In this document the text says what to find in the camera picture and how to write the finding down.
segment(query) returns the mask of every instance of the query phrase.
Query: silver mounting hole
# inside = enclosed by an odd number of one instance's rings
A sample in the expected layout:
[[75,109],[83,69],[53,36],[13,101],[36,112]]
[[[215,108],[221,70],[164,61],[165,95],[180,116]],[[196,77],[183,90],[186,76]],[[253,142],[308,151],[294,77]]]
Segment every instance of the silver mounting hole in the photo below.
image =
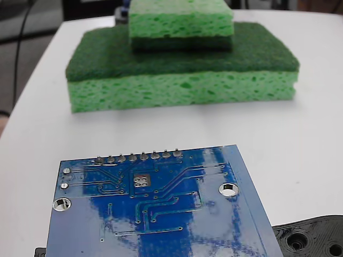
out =
[[238,194],[238,186],[231,183],[222,184],[219,187],[219,193],[226,197],[233,197]]
[[71,201],[68,198],[58,198],[53,203],[55,211],[66,211],[70,208]]
[[68,183],[62,183],[61,184],[61,189],[67,189],[68,188]]

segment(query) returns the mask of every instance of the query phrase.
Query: small green sponge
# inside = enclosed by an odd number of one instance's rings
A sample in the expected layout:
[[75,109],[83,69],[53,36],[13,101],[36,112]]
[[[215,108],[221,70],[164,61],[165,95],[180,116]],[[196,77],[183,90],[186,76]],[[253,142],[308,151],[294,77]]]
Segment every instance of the small green sponge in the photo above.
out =
[[126,25],[87,32],[66,69],[72,111],[291,99],[297,59],[260,24],[235,30],[233,52],[138,54]]
[[129,17],[134,50],[232,46],[233,12],[223,0],[133,0]]

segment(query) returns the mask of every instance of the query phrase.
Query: dark floor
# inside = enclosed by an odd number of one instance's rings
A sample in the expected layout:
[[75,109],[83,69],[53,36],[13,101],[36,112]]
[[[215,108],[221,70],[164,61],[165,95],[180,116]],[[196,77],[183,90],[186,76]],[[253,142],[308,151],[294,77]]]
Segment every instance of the dark floor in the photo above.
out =
[[[27,0],[0,0],[0,111],[8,113],[11,113],[13,108],[17,37],[26,10]],[[25,23],[24,35],[41,33],[44,36],[24,39],[21,42],[17,99],[53,38],[53,32],[59,28],[62,21],[60,0],[35,0]]]

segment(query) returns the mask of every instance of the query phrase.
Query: printed circuit board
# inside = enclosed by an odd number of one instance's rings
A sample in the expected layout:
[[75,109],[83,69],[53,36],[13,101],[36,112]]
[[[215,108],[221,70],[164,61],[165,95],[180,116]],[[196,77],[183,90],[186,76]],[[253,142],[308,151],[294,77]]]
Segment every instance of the printed circuit board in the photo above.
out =
[[282,256],[236,146],[62,161],[47,257]]

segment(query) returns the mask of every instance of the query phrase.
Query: kitchen sponge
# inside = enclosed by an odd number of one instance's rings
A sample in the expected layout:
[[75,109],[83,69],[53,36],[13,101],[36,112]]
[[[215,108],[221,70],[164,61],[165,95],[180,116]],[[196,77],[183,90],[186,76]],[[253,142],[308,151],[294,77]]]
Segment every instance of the kitchen sponge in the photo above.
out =
[[232,10],[223,0],[132,1],[131,46],[145,51],[230,50],[232,18]]
[[72,111],[292,99],[297,59],[260,24],[235,30],[233,52],[138,54],[126,25],[87,32],[66,70]]

